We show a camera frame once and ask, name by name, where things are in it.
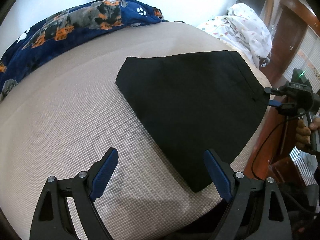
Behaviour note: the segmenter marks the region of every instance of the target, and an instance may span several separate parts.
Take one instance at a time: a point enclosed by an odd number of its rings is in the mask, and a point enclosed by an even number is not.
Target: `dark doorway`
[[[290,64],[307,30],[305,23],[287,7],[283,8],[276,35],[272,41],[270,63],[260,68],[261,72],[274,85]]]

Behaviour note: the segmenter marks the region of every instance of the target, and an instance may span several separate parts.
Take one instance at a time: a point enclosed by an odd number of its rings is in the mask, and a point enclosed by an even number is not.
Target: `mattress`
[[[115,80],[128,56],[217,50],[234,49],[185,23],[125,28],[60,55],[23,79],[0,104],[0,206],[17,234],[29,239],[49,176],[66,179],[88,170],[109,147],[118,150],[119,163],[95,207],[115,240],[156,239],[212,209],[221,200],[215,186],[198,193],[188,188]],[[270,86],[242,56],[261,85]],[[264,121],[231,164],[235,171],[244,170]],[[68,203],[78,237],[86,239],[73,199]]]

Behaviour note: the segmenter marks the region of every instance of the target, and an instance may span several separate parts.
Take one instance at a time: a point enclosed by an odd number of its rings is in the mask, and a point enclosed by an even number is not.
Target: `finger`
[[[298,127],[299,127],[299,128],[304,128],[304,127],[305,127],[305,124],[304,124],[303,119],[299,119],[299,120],[298,120]]]
[[[303,143],[297,142],[297,143],[296,143],[296,148],[297,148],[298,150],[303,151],[303,149],[305,148],[305,145],[304,145]]]
[[[296,131],[298,134],[302,135],[302,136],[309,136],[311,134],[311,131],[308,127],[304,127],[304,128],[296,128]]]
[[[312,123],[309,125],[311,130],[317,130],[320,126],[320,118],[313,119]]]
[[[296,134],[296,140],[297,142],[303,143],[303,144],[310,144],[310,136],[302,136],[300,134]]]

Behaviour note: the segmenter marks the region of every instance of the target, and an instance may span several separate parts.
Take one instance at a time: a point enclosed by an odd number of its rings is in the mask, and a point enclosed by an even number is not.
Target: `folded black garment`
[[[212,181],[203,153],[232,161],[259,126],[269,96],[239,53],[128,57],[116,85],[194,192]]]

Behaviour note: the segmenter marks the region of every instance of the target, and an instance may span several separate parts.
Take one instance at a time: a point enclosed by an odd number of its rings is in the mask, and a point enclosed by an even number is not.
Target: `green light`
[[[306,70],[305,70],[305,71],[303,71],[303,72],[300,74],[300,76],[299,76],[299,77],[301,77],[305,72],[306,72]]]

